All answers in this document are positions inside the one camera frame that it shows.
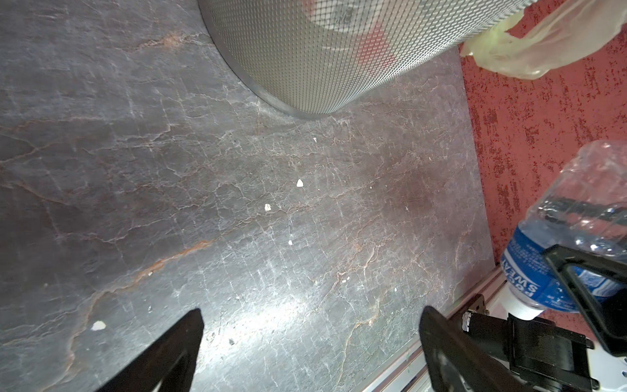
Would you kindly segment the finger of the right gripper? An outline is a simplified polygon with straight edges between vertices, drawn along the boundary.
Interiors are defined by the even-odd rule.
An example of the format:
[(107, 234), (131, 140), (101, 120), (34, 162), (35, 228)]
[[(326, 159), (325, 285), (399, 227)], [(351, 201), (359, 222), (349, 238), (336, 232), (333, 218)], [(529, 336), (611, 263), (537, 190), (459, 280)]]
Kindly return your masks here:
[(542, 252), (545, 262), (575, 302), (601, 346), (615, 357), (626, 356), (626, 289), (600, 302), (575, 269), (593, 272), (625, 287), (626, 264), (580, 250), (554, 245)]

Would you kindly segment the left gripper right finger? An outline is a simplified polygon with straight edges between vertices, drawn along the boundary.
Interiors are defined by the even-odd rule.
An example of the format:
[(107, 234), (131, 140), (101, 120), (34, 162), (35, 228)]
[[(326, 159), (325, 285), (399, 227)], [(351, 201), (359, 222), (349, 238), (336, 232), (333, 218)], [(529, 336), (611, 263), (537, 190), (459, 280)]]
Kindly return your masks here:
[(424, 308), (419, 325), (429, 379), (435, 391), (531, 391), (483, 352), (434, 307)]

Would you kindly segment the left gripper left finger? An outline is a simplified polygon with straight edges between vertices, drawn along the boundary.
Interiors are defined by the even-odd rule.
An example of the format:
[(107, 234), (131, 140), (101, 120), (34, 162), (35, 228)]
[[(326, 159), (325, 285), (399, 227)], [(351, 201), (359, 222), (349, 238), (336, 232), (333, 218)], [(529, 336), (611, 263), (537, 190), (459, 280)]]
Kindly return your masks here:
[(204, 330), (193, 309), (107, 381), (101, 391), (189, 391)]

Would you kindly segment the blue label bottle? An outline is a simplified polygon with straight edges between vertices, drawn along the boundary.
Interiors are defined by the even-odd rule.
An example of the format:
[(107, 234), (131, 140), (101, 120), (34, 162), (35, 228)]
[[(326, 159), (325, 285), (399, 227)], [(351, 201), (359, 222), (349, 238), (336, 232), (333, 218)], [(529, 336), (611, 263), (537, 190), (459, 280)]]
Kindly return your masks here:
[(522, 320), (577, 311), (542, 256), (554, 245), (626, 261), (626, 143), (583, 146), (527, 210), (501, 256), (504, 309)]

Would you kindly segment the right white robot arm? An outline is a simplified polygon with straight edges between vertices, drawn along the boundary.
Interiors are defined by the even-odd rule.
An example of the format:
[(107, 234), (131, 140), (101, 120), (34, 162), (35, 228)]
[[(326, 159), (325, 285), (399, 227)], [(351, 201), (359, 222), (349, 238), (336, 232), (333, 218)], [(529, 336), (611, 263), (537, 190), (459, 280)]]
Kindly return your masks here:
[[(624, 391), (626, 264), (560, 245), (541, 255), (593, 331), (593, 339), (543, 318), (497, 318), (473, 310), (462, 316), (462, 330), (519, 384), (539, 391)], [(599, 274), (622, 289), (601, 302), (578, 270)]]

